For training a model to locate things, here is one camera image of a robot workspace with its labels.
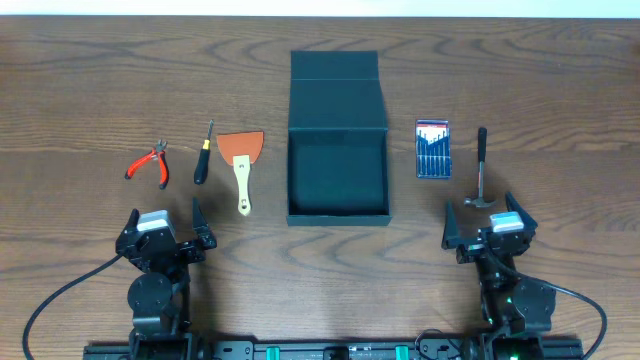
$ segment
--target screwdriver set case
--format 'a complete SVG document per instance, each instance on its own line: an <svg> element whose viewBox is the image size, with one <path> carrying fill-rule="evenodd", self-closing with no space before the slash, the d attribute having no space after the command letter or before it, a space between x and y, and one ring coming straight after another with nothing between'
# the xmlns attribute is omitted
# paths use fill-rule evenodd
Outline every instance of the screwdriver set case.
<svg viewBox="0 0 640 360"><path fill-rule="evenodd" d="M416 121L416 175L420 179L451 177L451 143L447 120Z"/></svg>

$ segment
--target wooden table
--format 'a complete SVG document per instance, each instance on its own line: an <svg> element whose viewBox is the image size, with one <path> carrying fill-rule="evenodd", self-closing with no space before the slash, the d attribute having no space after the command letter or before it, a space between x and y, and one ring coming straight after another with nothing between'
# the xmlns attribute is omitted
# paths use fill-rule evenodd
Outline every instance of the wooden table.
<svg viewBox="0 0 640 360"><path fill-rule="evenodd" d="M0 18L0 358L23 356L25 322L49 294L114 255L132 208L169 210L190 239L193 196L219 241L191 267L194 330L277 340L483 326L476 270L440 240L445 201L473 193L484 125L487 194L512 191L540 223L518 269L602 304L609 332L595 359L637 359L639 44L637 20ZM388 227L287 227L294 49L378 50ZM451 180L416 179L416 118L450 120ZM209 119L215 133L265 131L250 217L216 149L209 180L193 184ZM161 137L167 189L156 164L125 181ZM139 275L120 260L51 304L32 331L36 358L125 341ZM586 349L599 326L590 306L558 296L553 333Z"/></svg>

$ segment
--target small screwdriver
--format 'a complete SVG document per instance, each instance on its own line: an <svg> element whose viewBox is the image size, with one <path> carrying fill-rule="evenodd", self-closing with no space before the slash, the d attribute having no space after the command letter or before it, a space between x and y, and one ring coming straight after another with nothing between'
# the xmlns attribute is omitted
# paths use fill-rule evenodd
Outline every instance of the small screwdriver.
<svg viewBox="0 0 640 360"><path fill-rule="evenodd" d="M207 139L200 149L200 158L198 159L198 165L196 171L193 173L193 182L196 185L204 184L207 180L207 174L209 173L209 154L211 153L211 131L213 130L213 120L209 122L209 134Z"/></svg>

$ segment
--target black box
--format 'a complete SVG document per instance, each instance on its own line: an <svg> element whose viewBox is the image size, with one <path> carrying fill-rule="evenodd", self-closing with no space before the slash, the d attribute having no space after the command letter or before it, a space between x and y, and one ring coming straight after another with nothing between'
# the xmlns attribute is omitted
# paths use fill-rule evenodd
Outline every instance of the black box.
<svg viewBox="0 0 640 360"><path fill-rule="evenodd" d="M290 226L391 221L387 118L375 51L293 51Z"/></svg>

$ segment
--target hammer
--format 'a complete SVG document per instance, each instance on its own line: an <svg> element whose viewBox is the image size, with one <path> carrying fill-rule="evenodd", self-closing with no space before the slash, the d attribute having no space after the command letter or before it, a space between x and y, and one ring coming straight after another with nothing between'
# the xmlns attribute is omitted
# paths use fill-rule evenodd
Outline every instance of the hammer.
<svg viewBox="0 0 640 360"><path fill-rule="evenodd" d="M475 208L488 208L495 201L485 202L482 197L484 188L484 158L487 152L487 129L481 127L478 129L478 197L476 199L465 198L464 206L472 206Z"/></svg>

